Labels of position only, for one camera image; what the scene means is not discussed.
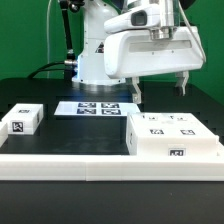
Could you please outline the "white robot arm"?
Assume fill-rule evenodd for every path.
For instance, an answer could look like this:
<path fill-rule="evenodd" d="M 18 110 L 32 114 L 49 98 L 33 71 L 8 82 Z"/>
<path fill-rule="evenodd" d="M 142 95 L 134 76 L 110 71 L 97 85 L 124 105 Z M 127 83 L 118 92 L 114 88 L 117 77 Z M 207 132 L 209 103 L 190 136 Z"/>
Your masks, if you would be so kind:
<path fill-rule="evenodd" d="M 189 24 L 180 0 L 124 0 L 120 12 L 103 0 L 86 0 L 75 82 L 125 83 L 139 104 L 140 77 L 174 73 L 184 94 L 189 72 L 205 62 L 198 29 Z"/>

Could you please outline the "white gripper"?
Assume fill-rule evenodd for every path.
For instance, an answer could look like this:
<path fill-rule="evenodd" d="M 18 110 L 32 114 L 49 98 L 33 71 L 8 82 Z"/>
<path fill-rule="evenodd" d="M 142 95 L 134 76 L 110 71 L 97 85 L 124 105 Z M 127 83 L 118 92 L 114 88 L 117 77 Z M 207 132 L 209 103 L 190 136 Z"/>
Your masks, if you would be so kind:
<path fill-rule="evenodd" d="M 129 90 L 135 104 L 141 103 L 139 78 L 174 73 L 176 93 L 186 94 L 189 70 L 200 69 L 202 53 L 193 39 L 200 40 L 197 28 L 190 33 L 179 27 L 172 39 L 152 40 L 148 30 L 124 31 L 110 35 L 104 43 L 105 73 L 111 79 L 130 78 Z"/>

